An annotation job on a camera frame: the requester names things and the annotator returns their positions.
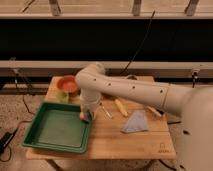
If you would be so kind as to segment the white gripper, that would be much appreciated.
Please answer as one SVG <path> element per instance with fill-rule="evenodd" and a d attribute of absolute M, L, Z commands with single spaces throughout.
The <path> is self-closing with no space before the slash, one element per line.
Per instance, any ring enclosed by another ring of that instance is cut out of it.
<path fill-rule="evenodd" d="M 92 115 L 92 120 L 94 120 L 95 117 L 96 117 L 95 111 L 97 110 L 99 105 L 100 105 L 99 101 L 85 101 L 85 100 L 82 100 L 80 102 L 80 109 L 81 109 L 81 112 L 84 113 L 84 115 L 86 113 L 90 113 Z"/>

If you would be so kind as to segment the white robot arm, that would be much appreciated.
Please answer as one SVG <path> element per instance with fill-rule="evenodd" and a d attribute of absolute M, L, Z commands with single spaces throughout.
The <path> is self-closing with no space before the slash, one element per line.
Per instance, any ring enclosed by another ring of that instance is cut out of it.
<path fill-rule="evenodd" d="M 99 62 L 75 77 L 84 110 L 93 110 L 105 93 L 181 117 L 178 171 L 213 171 L 213 86 L 182 85 L 110 77 Z"/>

